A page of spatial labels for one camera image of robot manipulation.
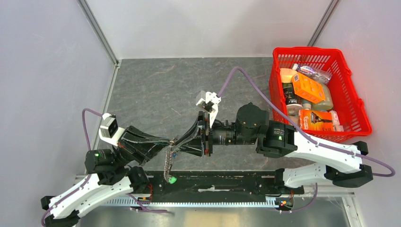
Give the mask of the leopard print wrist strap keyring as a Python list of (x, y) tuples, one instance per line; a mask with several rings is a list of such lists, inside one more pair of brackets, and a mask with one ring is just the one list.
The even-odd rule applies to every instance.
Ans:
[(170, 177), (172, 177), (172, 175), (170, 175), (170, 171), (171, 171), (171, 168), (172, 168), (172, 158), (173, 158), (172, 154), (173, 154), (173, 152), (174, 152), (173, 147), (174, 147), (175, 142), (176, 142), (177, 140), (178, 140), (177, 137), (173, 138), (173, 140), (170, 141), (170, 146), (172, 146), (172, 147), (171, 147), (171, 148), (168, 148), (168, 149), (166, 150), (165, 165), (164, 165), (164, 180), (165, 180), (167, 183), (169, 183), (169, 182), (168, 182), (168, 179), (169, 179)]

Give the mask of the green capped key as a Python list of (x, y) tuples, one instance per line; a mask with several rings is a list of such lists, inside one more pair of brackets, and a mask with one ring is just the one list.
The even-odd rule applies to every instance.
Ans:
[(174, 176), (172, 176), (172, 177), (170, 177), (170, 178), (168, 179), (168, 182), (169, 182), (170, 184), (174, 184), (176, 181), (177, 181), (177, 178), (174, 177)]

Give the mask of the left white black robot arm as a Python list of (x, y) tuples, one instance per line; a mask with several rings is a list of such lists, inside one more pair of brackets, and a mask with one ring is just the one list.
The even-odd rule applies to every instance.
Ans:
[(115, 197), (149, 192), (144, 169), (127, 165), (131, 161), (143, 164), (173, 144), (133, 126), (101, 127), (99, 137), (113, 148), (89, 150), (85, 157), (87, 176), (60, 195), (41, 198), (43, 227), (74, 227), (83, 216)]

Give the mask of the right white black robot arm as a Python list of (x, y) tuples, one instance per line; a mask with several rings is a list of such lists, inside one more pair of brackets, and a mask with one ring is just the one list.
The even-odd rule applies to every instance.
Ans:
[(234, 122), (222, 123), (199, 112), (194, 125), (174, 142), (174, 149), (209, 156), (214, 146), (255, 145), (256, 152), (269, 158), (295, 157), (310, 160), (308, 166), (275, 171), (273, 188), (286, 193), (291, 188), (331, 182), (358, 188), (373, 179), (372, 168), (362, 163), (365, 142), (343, 145), (303, 135), (294, 126), (269, 119), (269, 113), (248, 103), (240, 107)]

